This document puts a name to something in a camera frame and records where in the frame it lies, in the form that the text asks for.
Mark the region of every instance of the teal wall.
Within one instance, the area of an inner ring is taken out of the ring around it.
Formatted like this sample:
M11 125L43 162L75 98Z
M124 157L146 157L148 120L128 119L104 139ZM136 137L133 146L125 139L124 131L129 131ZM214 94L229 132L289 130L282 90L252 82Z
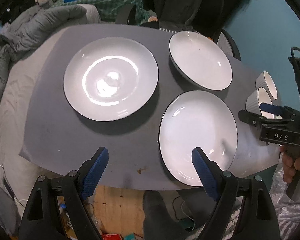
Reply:
M300 110L297 85L288 61L290 48L300 48L300 20L284 0L244 0L224 29L236 42L241 61L260 73L267 70L282 105Z

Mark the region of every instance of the white bowl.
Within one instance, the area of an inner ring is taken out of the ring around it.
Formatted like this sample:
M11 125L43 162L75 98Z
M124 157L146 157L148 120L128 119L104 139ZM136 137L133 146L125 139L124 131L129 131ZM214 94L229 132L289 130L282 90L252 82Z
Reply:
M168 106L160 124L159 146L170 173L191 186L202 186L191 154L201 147L222 171L227 170L237 149L237 126L227 105L205 91L179 95Z
M256 79L256 89L263 87L273 99L278 98L277 88L270 74L267 71L263 71Z
M142 44L121 37L93 41L71 59L63 86L70 105L96 121L124 118L152 96L159 71Z
M267 103L272 105L271 98L268 92L263 87L258 88L248 97L246 101L246 109L249 112L260 114L266 118L273 119L274 118L273 114L260 110L261 103Z
M195 32L178 32L169 41L176 69L189 81L211 90L223 90L232 81L228 58L213 41Z

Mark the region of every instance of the cardboard box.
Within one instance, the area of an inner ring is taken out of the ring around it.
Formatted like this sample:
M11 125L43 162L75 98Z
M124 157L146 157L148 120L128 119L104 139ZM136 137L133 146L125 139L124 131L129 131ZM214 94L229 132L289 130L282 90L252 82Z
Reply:
M119 234L102 234L103 240L122 240Z

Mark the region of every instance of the human hand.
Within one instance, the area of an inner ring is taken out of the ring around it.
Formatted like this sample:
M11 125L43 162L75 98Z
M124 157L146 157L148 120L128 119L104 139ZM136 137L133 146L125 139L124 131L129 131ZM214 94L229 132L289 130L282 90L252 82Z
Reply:
M291 183L293 176L296 174L296 170L300 171L300 157L295 160L287 155L287 147L282 145L280 151L283 152L282 164L283 164L283 181Z

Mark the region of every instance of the wooden floor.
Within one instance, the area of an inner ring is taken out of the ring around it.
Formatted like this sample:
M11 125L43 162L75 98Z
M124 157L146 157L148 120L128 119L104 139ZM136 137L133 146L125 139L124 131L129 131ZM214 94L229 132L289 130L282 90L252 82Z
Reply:
M98 186L94 200L94 214L102 221L102 232L143 235L144 213L142 190Z

